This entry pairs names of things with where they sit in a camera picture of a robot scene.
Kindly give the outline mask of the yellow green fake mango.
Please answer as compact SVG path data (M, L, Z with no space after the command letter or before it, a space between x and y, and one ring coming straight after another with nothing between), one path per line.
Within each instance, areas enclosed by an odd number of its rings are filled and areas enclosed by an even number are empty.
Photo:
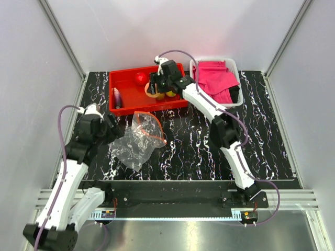
M166 92L165 93L168 97L175 97L176 96L176 93L172 92L172 91L169 91L169 92Z

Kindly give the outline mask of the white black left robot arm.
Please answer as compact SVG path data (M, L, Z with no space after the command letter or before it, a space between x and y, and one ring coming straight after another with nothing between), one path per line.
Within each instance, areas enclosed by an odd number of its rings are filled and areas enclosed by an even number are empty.
M92 212L113 202L111 184L95 180L86 194L73 203L77 188L101 145L122 137L114 114L85 114L74 138L65 146L61 170L41 214L26 224L23 235L35 250L73 250L78 233Z

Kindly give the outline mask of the orange fake peach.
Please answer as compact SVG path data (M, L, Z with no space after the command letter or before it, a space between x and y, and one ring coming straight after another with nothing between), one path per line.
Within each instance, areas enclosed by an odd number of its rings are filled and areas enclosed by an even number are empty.
M160 95L159 93L151 93L151 84L149 82L145 85L144 92L150 98L157 98Z

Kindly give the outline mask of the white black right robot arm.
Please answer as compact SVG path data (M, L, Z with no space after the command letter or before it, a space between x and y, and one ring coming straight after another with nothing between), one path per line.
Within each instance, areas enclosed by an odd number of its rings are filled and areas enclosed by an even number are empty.
M147 94L154 96L169 91L179 94L209 120L210 140L220 148L230 165L239 192L238 202L246 208L252 206L260 188L250 172L241 148L239 127L243 123L235 114L228 112L226 107L203 92L192 77L183 76L175 61L156 56L154 62L158 65L158 70L149 74Z

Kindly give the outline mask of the clear zip top bag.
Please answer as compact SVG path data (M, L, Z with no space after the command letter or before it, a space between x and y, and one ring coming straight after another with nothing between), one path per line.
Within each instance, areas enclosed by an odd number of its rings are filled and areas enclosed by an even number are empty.
M153 151L166 145L159 120L149 112L136 111L125 134L110 144L113 154L127 167L139 171Z

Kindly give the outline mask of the purple fake eggplant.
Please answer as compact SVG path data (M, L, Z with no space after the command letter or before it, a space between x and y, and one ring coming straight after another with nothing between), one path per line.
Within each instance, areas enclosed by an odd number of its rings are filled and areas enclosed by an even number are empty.
M113 93L114 93L114 105L115 109L120 109L122 108L122 98L119 90L117 88L113 88Z

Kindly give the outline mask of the red fake apple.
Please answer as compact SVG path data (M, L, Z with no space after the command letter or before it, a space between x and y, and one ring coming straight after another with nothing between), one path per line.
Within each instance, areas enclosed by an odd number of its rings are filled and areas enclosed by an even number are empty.
M135 74L135 83L139 86L145 86L148 83L147 75L144 72Z

